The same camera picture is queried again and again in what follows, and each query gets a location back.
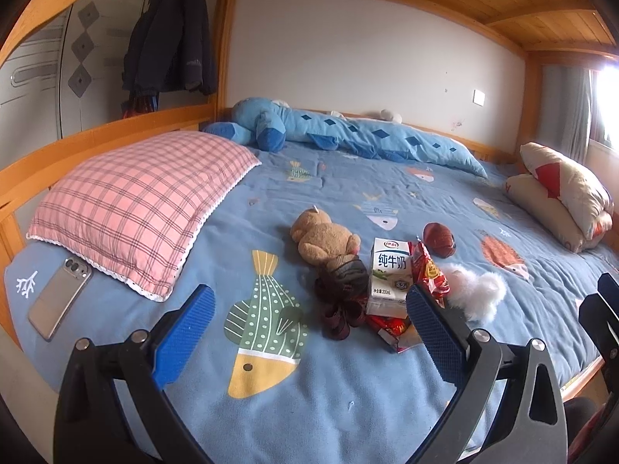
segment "blue stuffed animal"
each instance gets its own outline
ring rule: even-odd
[[[216,122],[202,130],[241,145],[256,142],[264,151],[280,151],[286,140],[313,143],[322,150],[343,148],[367,159],[429,162],[487,177],[470,151],[446,136],[396,122],[296,110],[264,97],[239,101],[232,108],[232,122]]]

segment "window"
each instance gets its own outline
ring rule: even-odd
[[[595,104],[593,138],[619,148],[619,69],[606,67],[597,74]]]

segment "wooden bed frame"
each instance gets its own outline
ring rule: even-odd
[[[123,147],[151,136],[172,130],[196,130],[197,124],[215,120],[216,105],[208,104],[176,108],[119,120],[83,131],[56,141],[0,171],[0,272],[21,251],[26,243],[15,220],[15,211],[45,189],[50,189],[61,177],[84,160],[114,148]],[[416,126],[422,130],[434,131]],[[458,139],[480,160],[495,163],[513,162],[515,157],[496,148]],[[613,239],[619,239],[612,232]],[[10,316],[4,277],[0,285],[0,325],[19,346]],[[568,386],[562,389],[563,399],[576,396],[602,367],[601,359],[594,361]]]
[[[75,1],[31,0],[0,49],[0,66],[28,35],[53,19]],[[225,92],[227,90],[228,52],[235,1],[217,0],[217,7],[215,9],[214,51],[219,72],[219,92],[222,94],[211,96],[208,102],[203,105],[183,107],[119,120],[78,133],[40,148],[0,171],[0,272],[2,273],[2,278],[4,278],[5,268],[25,246],[25,241],[15,219],[15,211],[43,190],[51,188],[54,183],[75,165],[94,155],[129,145],[156,134],[180,128],[195,130],[198,122],[225,119],[229,111],[229,108],[226,108]],[[459,22],[526,58],[525,99],[518,136],[519,144],[533,139],[537,129],[541,82],[540,64],[573,63],[582,65],[592,61],[598,64],[600,61],[619,57],[619,52],[615,51],[615,49],[608,51],[606,49],[586,50],[570,47],[568,50],[581,52],[565,52],[565,48],[558,51],[554,46],[547,46],[547,49],[551,52],[525,52],[520,46],[496,33],[491,27],[480,24],[474,19],[447,9],[437,3],[431,3],[427,0],[390,1],[417,7],[426,12],[432,12]],[[415,127],[439,132],[418,125],[415,125]],[[516,160],[516,155],[496,148],[490,148],[456,135],[445,135],[465,144],[472,151],[473,155],[480,160],[494,163],[513,162]],[[605,241],[615,251],[619,252],[619,218],[615,218],[615,220],[614,230],[607,234]],[[4,281],[0,285],[0,325],[19,346],[10,316]],[[598,359],[575,377],[568,386],[562,389],[563,399],[576,396],[590,379],[598,373],[602,364],[601,359]]]

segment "light switch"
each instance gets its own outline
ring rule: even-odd
[[[479,106],[483,106],[485,100],[486,100],[486,94],[475,89],[475,92],[473,93],[473,102],[475,104],[478,104]]]

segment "gray curtain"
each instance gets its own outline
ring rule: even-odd
[[[536,141],[584,164],[592,108],[590,70],[544,66]]]

